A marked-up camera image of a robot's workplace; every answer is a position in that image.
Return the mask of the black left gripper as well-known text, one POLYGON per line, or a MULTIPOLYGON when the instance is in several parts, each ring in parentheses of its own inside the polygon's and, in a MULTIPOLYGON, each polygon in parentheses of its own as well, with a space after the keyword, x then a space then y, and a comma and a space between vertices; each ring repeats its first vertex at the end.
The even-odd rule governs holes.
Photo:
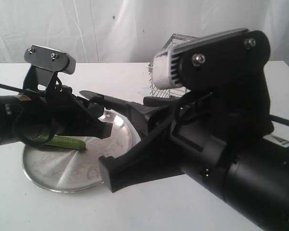
POLYGON ((54 136, 87 136, 105 139, 111 136, 112 123, 102 122, 104 107, 76 96, 63 86, 61 91, 34 95, 37 131, 33 141, 50 141, 54 136))

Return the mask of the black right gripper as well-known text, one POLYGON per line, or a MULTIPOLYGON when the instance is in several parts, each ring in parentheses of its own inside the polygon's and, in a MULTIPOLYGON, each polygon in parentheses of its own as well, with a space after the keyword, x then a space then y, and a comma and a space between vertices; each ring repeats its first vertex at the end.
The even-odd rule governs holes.
POLYGON ((212 116, 212 94, 189 92, 181 98, 145 97, 145 106, 166 106, 160 125, 120 157, 99 157, 102 180, 111 192, 186 174, 225 176, 231 165, 225 140, 212 116))

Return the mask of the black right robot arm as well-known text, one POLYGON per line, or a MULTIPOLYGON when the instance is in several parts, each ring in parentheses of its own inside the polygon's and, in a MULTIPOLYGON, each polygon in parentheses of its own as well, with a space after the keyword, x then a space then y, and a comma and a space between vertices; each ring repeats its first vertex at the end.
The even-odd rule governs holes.
POLYGON ((110 191, 185 174, 263 230, 289 231, 289 144, 272 136, 283 120, 269 114, 269 99, 190 92, 100 103, 148 129, 123 156, 99 159, 110 191))

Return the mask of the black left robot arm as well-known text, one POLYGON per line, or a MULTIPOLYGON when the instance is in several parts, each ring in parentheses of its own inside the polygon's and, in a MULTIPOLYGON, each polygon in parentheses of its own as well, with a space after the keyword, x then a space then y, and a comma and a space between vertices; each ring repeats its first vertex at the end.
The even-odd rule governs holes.
POLYGON ((63 86, 60 91, 25 90, 17 95, 0 96, 0 146, 22 142, 40 146, 37 137, 110 137, 112 123, 99 117, 104 107, 91 103, 63 86))

